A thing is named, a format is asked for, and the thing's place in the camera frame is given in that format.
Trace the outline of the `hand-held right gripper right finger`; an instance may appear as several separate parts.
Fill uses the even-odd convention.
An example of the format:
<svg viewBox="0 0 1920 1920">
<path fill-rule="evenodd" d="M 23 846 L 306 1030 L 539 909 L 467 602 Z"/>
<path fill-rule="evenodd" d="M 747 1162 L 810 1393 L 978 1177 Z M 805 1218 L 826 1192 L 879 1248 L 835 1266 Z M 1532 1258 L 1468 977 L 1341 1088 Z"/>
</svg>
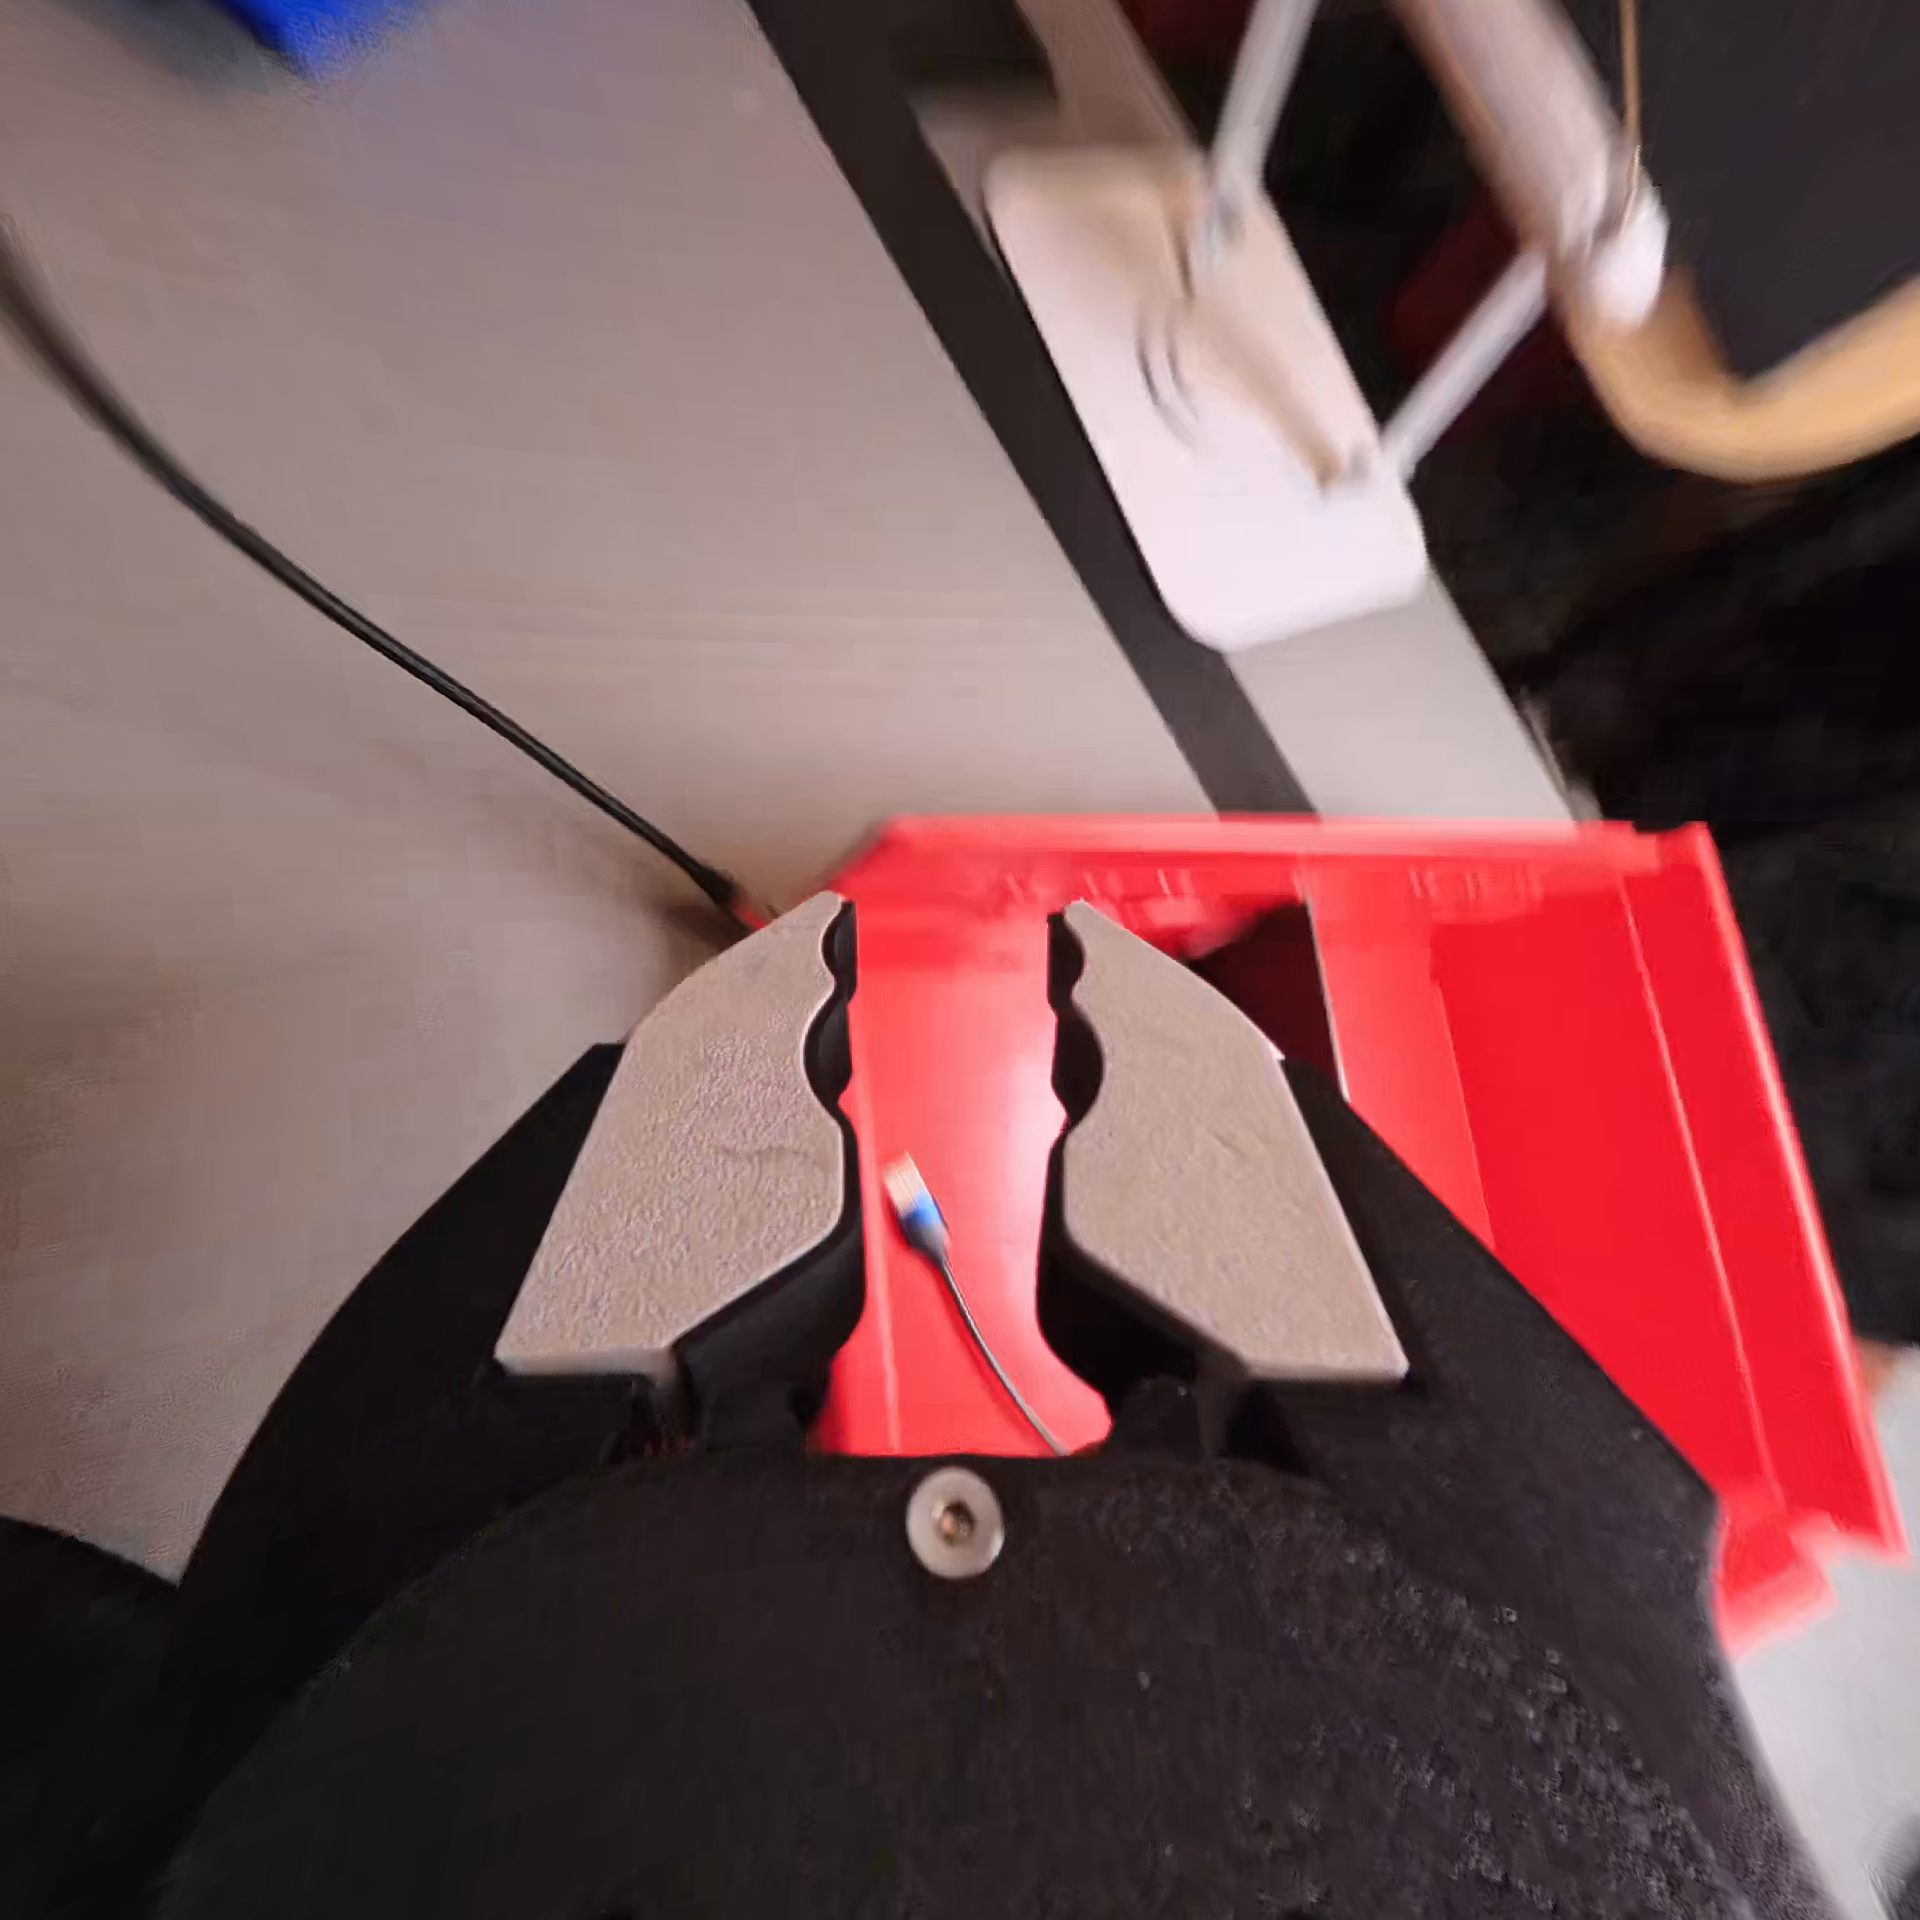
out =
<svg viewBox="0 0 1920 1920">
<path fill-rule="evenodd" d="M 1402 1337 L 1273 1041 L 1090 901 L 1053 920 L 1049 960 L 1068 1258 L 1249 1382 L 1402 1382 Z"/>
</svg>

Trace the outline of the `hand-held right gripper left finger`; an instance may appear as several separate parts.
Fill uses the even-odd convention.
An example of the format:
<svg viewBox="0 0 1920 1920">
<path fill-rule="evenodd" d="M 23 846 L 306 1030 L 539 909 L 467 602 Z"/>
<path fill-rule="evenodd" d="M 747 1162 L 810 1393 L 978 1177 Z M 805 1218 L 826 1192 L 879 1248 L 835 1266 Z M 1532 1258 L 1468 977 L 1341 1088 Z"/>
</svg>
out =
<svg viewBox="0 0 1920 1920">
<path fill-rule="evenodd" d="M 847 909 L 810 897 L 628 1034 L 497 1337 L 505 1374 L 667 1380 L 689 1339 L 826 1248 L 848 1152 L 807 1042 Z"/>
</svg>

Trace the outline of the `red plastic bin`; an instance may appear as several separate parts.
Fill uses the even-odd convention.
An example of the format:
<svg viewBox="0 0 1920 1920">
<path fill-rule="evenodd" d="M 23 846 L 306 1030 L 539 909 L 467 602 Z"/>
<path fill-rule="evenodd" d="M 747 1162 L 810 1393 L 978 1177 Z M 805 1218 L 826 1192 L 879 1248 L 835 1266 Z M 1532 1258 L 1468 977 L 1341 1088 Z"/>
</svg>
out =
<svg viewBox="0 0 1920 1920">
<path fill-rule="evenodd" d="M 992 1354 L 1045 1427 L 1112 1427 L 1039 1315 L 1049 917 L 1090 901 L 1188 960 L 1287 901 L 1319 944 L 1341 1094 L 1711 1483 L 1733 1652 L 1904 1555 L 1855 1336 L 1713 838 L 1306 817 L 900 819 L 824 886 L 856 909 L 844 1116 L 867 1304 L 816 1444 L 1039 1456 L 876 1195 L 907 1155 Z"/>
</svg>

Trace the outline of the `blue plastic bin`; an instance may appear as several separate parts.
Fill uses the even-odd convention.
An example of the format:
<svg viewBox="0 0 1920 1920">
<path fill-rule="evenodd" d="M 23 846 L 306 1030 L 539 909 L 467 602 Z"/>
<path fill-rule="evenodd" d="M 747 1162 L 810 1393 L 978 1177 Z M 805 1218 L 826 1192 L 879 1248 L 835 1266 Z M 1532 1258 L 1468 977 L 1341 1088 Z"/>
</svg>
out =
<svg viewBox="0 0 1920 1920">
<path fill-rule="evenodd" d="M 421 3 L 213 3 L 231 26 L 304 80 L 373 56 L 421 13 Z"/>
</svg>

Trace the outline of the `black bin divider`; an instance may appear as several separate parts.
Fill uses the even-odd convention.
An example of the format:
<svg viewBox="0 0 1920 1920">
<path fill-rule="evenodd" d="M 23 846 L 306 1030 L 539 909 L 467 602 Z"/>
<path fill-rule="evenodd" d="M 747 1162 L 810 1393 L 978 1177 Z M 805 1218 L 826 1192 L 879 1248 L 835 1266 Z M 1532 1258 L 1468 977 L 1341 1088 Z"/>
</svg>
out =
<svg viewBox="0 0 1920 1920">
<path fill-rule="evenodd" d="M 1223 944 L 1192 956 L 1187 968 L 1249 1018 L 1283 1060 L 1308 1066 L 1338 1090 L 1346 1088 L 1306 901 L 1276 902 Z"/>
</svg>

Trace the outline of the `black panel on white stand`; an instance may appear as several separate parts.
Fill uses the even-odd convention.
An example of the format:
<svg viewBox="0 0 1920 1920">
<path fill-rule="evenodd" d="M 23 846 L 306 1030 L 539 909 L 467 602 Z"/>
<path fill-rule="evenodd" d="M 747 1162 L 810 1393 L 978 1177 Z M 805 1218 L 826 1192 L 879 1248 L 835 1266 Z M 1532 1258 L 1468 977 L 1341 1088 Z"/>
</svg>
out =
<svg viewBox="0 0 1920 1920">
<path fill-rule="evenodd" d="M 1555 313 L 1604 413 L 1773 484 L 1915 434 L 1915 5 L 1387 5 L 1515 256 L 1378 419 L 1265 187 L 1323 5 L 1252 5 L 1209 140 L 1123 5 L 1018 5 L 1057 102 L 943 106 L 1165 612 L 1221 654 L 1404 605 L 1411 475 Z"/>
</svg>

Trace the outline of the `dark cloth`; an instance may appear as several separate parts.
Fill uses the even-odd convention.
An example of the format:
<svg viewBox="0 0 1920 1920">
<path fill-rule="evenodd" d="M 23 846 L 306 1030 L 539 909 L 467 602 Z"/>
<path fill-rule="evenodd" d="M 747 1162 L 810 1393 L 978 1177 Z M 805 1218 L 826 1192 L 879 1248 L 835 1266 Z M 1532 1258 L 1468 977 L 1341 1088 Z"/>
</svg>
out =
<svg viewBox="0 0 1920 1920">
<path fill-rule="evenodd" d="M 153 1718 L 176 1586 L 2 1520 L 2 1916 L 77 1916 Z"/>
</svg>

